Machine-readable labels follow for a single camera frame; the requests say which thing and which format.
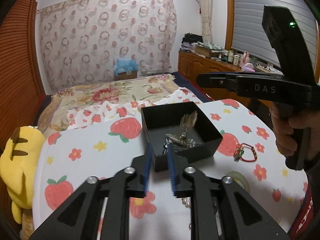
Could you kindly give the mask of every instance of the white wall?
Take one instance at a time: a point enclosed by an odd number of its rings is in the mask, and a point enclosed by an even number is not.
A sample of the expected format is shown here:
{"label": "white wall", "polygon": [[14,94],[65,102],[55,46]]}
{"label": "white wall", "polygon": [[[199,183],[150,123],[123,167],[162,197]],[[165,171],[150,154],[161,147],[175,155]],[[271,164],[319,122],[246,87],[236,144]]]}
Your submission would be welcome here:
{"label": "white wall", "polygon": [[[37,0],[37,9],[47,7],[66,0]],[[170,52],[170,62],[172,71],[178,68],[178,52],[181,40],[185,33],[194,33],[201,35],[201,16],[199,14],[199,5],[196,0],[173,0],[177,11],[177,34],[175,42]],[[213,42],[224,47],[227,26],[227,0],[213,0],[212,5],[212,36]],[[39,14],[36,17],[36,49],[39,64],[40,75],[46,94],[52,94],[47,78],[44,73],[43,62],[40,52],[39,41]]]}

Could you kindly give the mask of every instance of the dark blue bedsheet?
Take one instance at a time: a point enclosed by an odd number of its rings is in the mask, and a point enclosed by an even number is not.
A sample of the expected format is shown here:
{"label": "dark blue bedsheet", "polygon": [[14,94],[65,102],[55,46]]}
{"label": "dark blue bedsheet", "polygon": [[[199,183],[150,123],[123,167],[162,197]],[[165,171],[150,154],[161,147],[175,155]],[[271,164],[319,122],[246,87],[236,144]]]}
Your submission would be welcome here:
{"label": "dark blue bedsheet", "polygon": [[172,76],[175,77],[174,82],[179,86],[183,88],[187,88],[190,91],[192,91],[197,98],[199,98],[203,103],[210,102],[210,100],[206,95],[204,95],[203,92],[201,92],[198,88],[196,88],[188,79],[186,79],[182,74],[179,72],[172,72]]}

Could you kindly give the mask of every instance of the wooden wardrobe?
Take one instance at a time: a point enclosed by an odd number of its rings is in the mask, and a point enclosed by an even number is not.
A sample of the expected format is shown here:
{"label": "wooden wardrobe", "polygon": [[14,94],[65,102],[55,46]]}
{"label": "wooden wardrobe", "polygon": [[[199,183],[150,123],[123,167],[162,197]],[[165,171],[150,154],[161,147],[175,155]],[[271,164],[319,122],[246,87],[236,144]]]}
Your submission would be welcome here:
{"label": "wooden wardrobe", "polygon": [[[0,25],[0,149],[16,127],[31,125],[44,96],[35,49],[36,0],[16,0]],[[17,228],[0,180],[0,211]]]}

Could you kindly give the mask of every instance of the window blind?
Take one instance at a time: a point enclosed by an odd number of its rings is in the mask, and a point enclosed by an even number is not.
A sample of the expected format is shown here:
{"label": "window blind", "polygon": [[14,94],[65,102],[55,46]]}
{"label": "window blind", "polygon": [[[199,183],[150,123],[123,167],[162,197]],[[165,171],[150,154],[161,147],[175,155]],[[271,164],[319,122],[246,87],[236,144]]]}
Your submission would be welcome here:
{"label": "window blind", "polygon": [[309,50],[311,62],[316,61],[316,20],[303,0],[235,0],[235,21],[232,48],[248,51],[279,66],[275,50],[262,28],[264,5],[289,8]]}

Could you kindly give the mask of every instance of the human hand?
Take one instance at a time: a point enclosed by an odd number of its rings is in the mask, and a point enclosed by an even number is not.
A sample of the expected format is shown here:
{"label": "human hand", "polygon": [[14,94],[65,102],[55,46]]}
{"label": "human hand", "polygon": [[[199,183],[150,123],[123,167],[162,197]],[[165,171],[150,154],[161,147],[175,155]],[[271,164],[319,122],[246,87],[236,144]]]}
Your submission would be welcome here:
{"label": "human hand", "polygon": [[320,154],[320,111],[312,112],[305,109],[289,120],[280,119],[279,108],[272,103],[270,109],[273,132],[276,136],[276,145],[279,152],[285,157],[292,156],[297,150],[297,142],[291,138],[293,129],[311,128],[309,151],[306,160],[312,160]]}

